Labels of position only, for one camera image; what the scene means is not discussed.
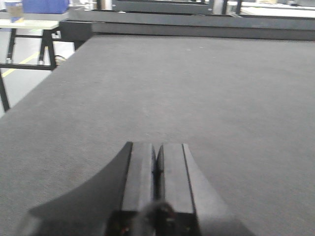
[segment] gray carpet surface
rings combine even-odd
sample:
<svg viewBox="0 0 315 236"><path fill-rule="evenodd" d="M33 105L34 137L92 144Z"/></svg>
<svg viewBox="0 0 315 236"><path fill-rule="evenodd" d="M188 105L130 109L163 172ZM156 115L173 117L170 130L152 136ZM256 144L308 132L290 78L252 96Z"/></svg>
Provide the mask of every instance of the gray carpet surface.
<svg viewBox="0 0 315 236"><path fill-rule="evenodd" d="M188 143L258 236L315 231L315 44L95 36L0 119L0 230L126 141Z"/></svg>

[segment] black table leg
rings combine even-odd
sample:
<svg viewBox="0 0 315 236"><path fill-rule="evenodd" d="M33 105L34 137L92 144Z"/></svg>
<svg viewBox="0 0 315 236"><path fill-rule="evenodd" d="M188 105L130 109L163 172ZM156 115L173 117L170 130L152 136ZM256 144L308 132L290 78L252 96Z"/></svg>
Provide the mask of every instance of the black table leg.
<svg viewBox="0 0 315 236"><path fill-rule="evenodd" d="M236 10L235 10L236 15L241 14L242 2L243 0L237 0Z"/></svg>
<svg viewBox="0 0 315 236"><path fill-rule="evenodd" d="M44 64L44 54L45 54L45 40L42 38L40 43L40 49L39 49L39 57L38 57L38 64L43 65Z"/></svg>
<svg viewBox="0 0 315 236"><path fill-rule="evenodd" d="M55 59L53 38L51 37L52 33L53 33L52 30L45 29L43 31L43 41L45 42L45 45L47 45L48 47L50 66L52 70L54 70L56 68L56 59Z"/></svg>
<svg viewBox="0 0 315 236"><path fill-rule="evenodd" d="M14 44L15 44L15 35L16 35L16 29L11 29L8 54L6 56L6 63L13 63L12 54L13 54L13 49L14 49Z"/></svg>
<svg viewBox="0 0 315 236"><path fill-rule="evenodd" d="M1 95L3 109L6 112L7 110L10 109L10 105L9 105L8 97L5 92L5 86L4 86L2 75L1 75L1 69L0 69L0 95Z"/></svg>
<svg viewBox="0 0 315 236"><path fill-rule="evenodd" d="M222 12L221 12L222 15L226 14L227 2L228 0L223 0Z"/></svg>

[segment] white tabletop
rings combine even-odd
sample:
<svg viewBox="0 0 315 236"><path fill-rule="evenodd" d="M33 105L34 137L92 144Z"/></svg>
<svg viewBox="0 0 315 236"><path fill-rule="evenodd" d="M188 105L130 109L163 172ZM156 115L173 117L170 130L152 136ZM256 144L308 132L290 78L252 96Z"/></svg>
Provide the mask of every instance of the white tabletop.
<svg viewBox="0 0 315 236"><path fill-rule="evenodd" d="M293 9L271 9L263 7L244 7L242 13L261 16L289 16L315 18L315 11Z"/></svg>
<svg viewBox="0 0 315 236"><path fill-rule="evenodd" d="M24 20L11 23L9 19L0 19L0 28L52 30L59 26L59 21Z"/></svg>
<svg viewBox="0 0 315 236"><path fill-rule="evenodd" d="M227 5L236 6L237 1L228 1ZM295 9L295 10L315 10L313 6L291 6L287 4L268 4L268 3L257 3L257 2L242 2L242 7L264 7L264 8L279 8L279 9Z"/></svg>

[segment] black metal frame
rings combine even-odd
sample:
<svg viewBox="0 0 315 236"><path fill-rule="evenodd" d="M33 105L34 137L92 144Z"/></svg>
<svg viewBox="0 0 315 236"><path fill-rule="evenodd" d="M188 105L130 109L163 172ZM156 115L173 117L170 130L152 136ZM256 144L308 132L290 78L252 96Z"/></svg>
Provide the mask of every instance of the black metal frame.
<svg viewBox="0 0 315 236"><path fill-rule="evenodd" d="M112 0L113 10L125 12L152 12L209 15L214 0L165 1L165 0Z"/></svg>
<svg viewBox="0 0 315 236"><path fill-rule="evenodd" d="M257 39L315 40L315 19L244 15L192 16L178 14L118 13L114 11L70 11L61 31L72 29L82 39L97 33L169 36L204 36Z"/></svg>
<svg viewBox="0 0 315 236"><path fill-rule="evenodd" d="M7 112L10 109L10 105L8 102L3 78L1 75L1 68L28 69L28 70L54 70L57 67L57 65L56 65L56 60L55 60L55 50L54 50L52 34L55 33L56 30L57 28L44 29L42 35L24 35L24 34L17 34L16 33L17 29L11 29L7 57L5 60L6 63L0 63L0 94L1 94L3 109L5 112ZM14 52L14 45L15 45L16 38L41 38L38 64L14 64L13 63L13 52ZM44 58L46 46L48 48L50 65L43 65L44 64L43 58Z"/></svg>

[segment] blue box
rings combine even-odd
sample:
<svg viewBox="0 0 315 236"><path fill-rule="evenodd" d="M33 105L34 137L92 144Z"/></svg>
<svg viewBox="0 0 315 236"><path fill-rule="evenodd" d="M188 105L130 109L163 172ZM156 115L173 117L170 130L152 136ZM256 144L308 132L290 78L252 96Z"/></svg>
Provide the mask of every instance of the blue box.
<svg viewBox="0 0 315 236"><path fill-rule="evenodd" d="M63 14L69 0L23 0L24 13Z"/></svg>

